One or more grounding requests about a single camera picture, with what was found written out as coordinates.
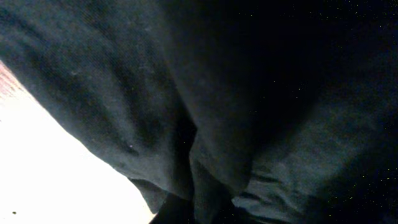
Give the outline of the black shorts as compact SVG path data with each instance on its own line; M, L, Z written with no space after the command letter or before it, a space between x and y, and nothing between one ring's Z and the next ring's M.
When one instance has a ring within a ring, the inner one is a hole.
M1 61L155 223L395 223L397 21L319 1L2 1Z

